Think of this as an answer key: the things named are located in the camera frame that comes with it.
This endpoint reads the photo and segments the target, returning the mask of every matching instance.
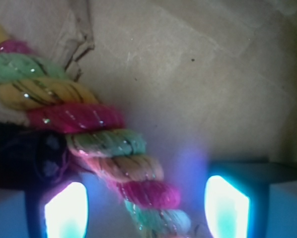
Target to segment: glowing light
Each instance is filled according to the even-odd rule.
[[[86,188],[72,182],[45,205],[48,238],[83,238],[88,222]]]
[[[205,189],[205,213],[214,238],[246,238],[249,197],[221,176],[208,179]]]

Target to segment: rope toy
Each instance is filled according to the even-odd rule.
[[[70,81],[62,68],[10,39],[1,26],[0,101],[27,111],[32,127],[65,134],[74,155],[70,159],[84,162],[114,188],[143,237],[171,238],[189,232],[191,221],[178,209],[180,192],[163,182],[162,167],[145,155],[141,135],[124,129],[119,112]]]

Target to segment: black object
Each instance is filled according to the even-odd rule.
[[[29,188],[57,183],[68,162],[69,151],[63,135],[0,123],[0,184]]]
[[[250,197],[247,237],[263,238],[266,237],[269,186],[297,180],[297,163],[214,162],[209,167],[209,177],[213,175],[220,175]]]

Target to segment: led light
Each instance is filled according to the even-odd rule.
[[[86,188],[72,182],[45,205],[48,238],[83,238],[88,222]]]
[[[214,238],[246,238],[249,197],[221,176],[208,179],[205,189],[205,213]]]

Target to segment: multicolored rope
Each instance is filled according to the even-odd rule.
[[[179,237],[191,221],[178,210],[180,192],[163,182],[160,163],[146,155],[146,142],[125,129],[121,114],[70,81],[64,69],[40,58],[0,26],[0,101],[26,111],[32,127],[65,134],[76,164],[103,178],[125,200],[145,238]]]

